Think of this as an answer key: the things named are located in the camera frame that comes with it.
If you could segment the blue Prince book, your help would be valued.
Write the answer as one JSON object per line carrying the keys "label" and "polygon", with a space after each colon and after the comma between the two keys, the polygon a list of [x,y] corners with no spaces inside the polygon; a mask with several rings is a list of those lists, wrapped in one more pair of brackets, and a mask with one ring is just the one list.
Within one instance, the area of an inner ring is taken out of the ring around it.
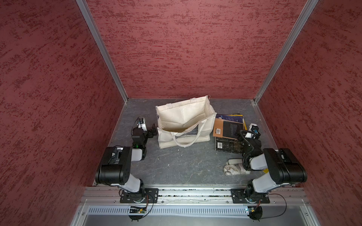
{"label": "blue Prince book", "polygon": [[244,123],[244,116],[243,115],[216,115],[217,119],[227,120],[227,121],[233,121],[238,123]]}

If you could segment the thin black book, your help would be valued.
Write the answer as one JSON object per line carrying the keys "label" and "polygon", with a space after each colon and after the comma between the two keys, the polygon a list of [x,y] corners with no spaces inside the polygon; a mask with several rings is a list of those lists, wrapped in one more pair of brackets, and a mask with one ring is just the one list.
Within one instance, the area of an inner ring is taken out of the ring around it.
{"label": "thin black book", "polygon": [[227,139],[238,139],[240,131],[246,128],[245,122],[234,122],[216,118],[213,136]]}

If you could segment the beige canvas tote bag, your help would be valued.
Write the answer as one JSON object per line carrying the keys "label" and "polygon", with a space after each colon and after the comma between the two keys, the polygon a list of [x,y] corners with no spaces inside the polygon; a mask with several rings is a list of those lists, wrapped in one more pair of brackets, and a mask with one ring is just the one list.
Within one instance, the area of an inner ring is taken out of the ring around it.
{"label": "beige canvas tote bag", "polygon": [[209,96],[156,106],[156,115],[161,149],[209,141],[216,119]]}

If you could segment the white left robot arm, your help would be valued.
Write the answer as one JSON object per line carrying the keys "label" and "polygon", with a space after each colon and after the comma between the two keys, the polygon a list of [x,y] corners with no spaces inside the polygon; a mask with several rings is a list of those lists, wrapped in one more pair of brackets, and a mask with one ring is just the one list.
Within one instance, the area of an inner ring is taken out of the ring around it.
{"label": "white left robot arm", "polygon": [[154,124],[150,129],[140,124],[132,129],[130,147],[107,147],[95,173],[95,182],[118,187],[120,203],[156,203],[159,189],[146,188],[141,179],[131,174],[131,163],[145,159],[147,141],[156,135]]}

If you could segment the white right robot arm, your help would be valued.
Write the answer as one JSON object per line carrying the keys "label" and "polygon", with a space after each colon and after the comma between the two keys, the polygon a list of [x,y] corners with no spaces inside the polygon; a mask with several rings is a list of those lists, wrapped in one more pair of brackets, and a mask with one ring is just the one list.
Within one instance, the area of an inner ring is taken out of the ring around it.
{"label": "white right robot arm", "polygon": [[260,133],[241,130],[238,140],[242,148],[242,167],[246,171],[268,170],[263,176],[252,179],[244,190],[248,203],[265,201],[267,194],[278,187],[307,181],[307,172],[288,148],[261,148]]}

